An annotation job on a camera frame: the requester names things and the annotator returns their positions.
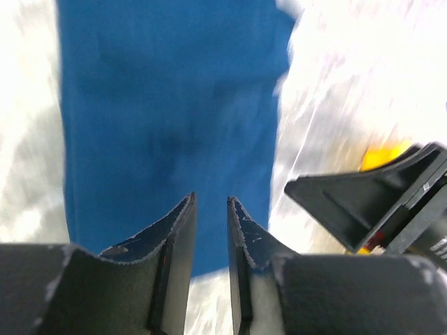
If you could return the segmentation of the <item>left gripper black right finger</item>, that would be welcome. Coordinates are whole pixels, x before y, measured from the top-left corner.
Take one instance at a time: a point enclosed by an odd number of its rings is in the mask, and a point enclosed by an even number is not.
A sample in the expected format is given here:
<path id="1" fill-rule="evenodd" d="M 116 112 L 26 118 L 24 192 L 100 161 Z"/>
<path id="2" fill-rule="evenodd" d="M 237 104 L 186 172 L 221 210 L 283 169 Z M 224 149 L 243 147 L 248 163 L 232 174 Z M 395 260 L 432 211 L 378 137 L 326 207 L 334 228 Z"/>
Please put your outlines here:
<path id="1" fill-rule="evenodd" d="M 261 227 L 236 197 L 227 201 L 230 300 L 234 334 L 284 334 L 272 261 L 297 253 Z"/>

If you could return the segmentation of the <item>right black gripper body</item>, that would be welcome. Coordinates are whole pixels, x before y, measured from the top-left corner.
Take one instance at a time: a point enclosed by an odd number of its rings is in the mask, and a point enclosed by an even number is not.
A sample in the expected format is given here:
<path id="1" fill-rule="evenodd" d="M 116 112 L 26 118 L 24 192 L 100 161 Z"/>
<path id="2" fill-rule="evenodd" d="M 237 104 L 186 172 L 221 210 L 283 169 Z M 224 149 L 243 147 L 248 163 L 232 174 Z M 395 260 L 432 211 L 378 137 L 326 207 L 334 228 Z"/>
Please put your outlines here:
<path id="1" fill-rule="evenodd" d="M 404 208 L 403 223 L 381 242 L 386 254 L 415 254 L 446 268 L 446 148 L 438 143 L 425 147 L 434 158 L 425 163 Z"/>

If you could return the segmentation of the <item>blue t shirt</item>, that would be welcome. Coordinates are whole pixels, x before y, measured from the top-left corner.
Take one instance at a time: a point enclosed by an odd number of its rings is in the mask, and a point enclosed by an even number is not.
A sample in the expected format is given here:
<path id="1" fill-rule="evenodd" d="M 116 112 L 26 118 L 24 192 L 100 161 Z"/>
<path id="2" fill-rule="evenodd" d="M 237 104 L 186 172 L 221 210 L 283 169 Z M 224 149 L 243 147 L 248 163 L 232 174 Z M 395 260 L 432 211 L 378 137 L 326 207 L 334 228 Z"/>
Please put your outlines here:
<path id="1" fill-rule="evenodd" d="M 226 201 L 268 225 L 279 79 L 297 20 L 275 1 L 59 1 L 69 236 L 94 253 L 198 198 L 192 274 L 228 265 Z"/>

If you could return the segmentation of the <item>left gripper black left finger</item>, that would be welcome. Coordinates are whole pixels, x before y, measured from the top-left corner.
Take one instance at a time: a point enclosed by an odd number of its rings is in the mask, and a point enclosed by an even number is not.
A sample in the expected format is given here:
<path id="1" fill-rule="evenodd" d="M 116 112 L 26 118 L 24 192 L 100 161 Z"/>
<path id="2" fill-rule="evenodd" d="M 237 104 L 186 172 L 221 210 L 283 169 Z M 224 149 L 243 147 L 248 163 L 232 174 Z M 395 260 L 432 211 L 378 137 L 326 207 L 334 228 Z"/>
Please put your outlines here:
<path id="1" fill-rule="evenodd" d="M 149 304 L 152 334 L 183 334 L 196 240 L 197 197 L 188 194 L 164 217 L 100 253 L 119 264 L 156 260 Z"/>

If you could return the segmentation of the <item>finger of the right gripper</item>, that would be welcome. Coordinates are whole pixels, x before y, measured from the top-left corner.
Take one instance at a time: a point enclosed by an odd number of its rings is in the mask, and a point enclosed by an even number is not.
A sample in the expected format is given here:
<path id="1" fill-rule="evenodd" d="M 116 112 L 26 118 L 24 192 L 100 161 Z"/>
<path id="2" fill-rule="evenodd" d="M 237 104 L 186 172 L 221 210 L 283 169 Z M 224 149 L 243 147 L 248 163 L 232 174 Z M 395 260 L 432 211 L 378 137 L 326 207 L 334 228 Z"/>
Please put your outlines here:
<path id="1" fill-rule="evenodd" d="M 284 192 L 355 253 L 389 223 L 400 224 L 439 180 L 439 145 L 414 146 L 363 172 L 310 175 Z"/>

